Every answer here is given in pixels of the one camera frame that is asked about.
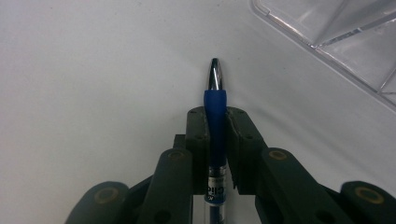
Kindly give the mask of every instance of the blue pen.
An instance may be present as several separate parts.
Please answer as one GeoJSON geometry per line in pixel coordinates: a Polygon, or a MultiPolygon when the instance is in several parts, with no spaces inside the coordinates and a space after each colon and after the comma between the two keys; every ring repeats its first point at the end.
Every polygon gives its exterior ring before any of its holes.
{"type": "Polygon", "coordinates": [[[209,69],[208,90],[204,106],[210,132],[210,159],[207,193],[205,195],[205,223],[225,223],[226,155],[224,124],[227,95],[222,88],[219,59],[213,59],[209,69]]]}

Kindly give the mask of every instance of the pen tip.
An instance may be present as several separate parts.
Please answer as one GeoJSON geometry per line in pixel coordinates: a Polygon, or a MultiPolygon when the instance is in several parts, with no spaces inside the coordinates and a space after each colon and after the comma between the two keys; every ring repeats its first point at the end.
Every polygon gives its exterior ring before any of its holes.
{"type": "Polygon", "coordinates": [[[222,74],[218,58],[212,59],[212,64],[210,64],[207,88],[212,91],[222,90],[222,74]]]}

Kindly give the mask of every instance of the white surface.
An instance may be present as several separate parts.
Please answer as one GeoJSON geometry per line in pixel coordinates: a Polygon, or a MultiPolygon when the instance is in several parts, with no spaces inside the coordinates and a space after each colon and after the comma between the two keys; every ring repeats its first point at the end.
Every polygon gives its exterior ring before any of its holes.
{"type": "MultiPolygon", "coordinates": [[[[396,194],[395,114],[248,1],[1,1],[0,50],[0,223],[64,223],[90,187],[151,175],[215,56],[269,146],[332,189],[396,194]]],[[[252,197],[229,196],[228,214],[259,222],[252,197]]]]}

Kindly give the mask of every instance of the pen label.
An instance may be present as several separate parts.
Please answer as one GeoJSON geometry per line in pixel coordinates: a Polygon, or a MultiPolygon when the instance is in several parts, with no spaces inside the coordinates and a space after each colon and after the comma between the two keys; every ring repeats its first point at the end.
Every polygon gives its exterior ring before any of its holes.
{"type": "Polygon", "coordinates": [[[209,177],[205,200],[209,203],[224,203],[225,190],[225,175],[209,177]]]}

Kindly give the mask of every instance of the pen grip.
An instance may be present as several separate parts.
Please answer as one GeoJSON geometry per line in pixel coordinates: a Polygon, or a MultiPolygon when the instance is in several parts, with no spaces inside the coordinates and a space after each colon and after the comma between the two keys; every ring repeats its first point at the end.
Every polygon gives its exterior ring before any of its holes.
{"type": "Polygon", "coordinates": [[[205,91],[204,105],[210,132],[209,166],[219,168],[226,164],[224,134],[225,113],[227,111],[226,91],[205,91]]]}

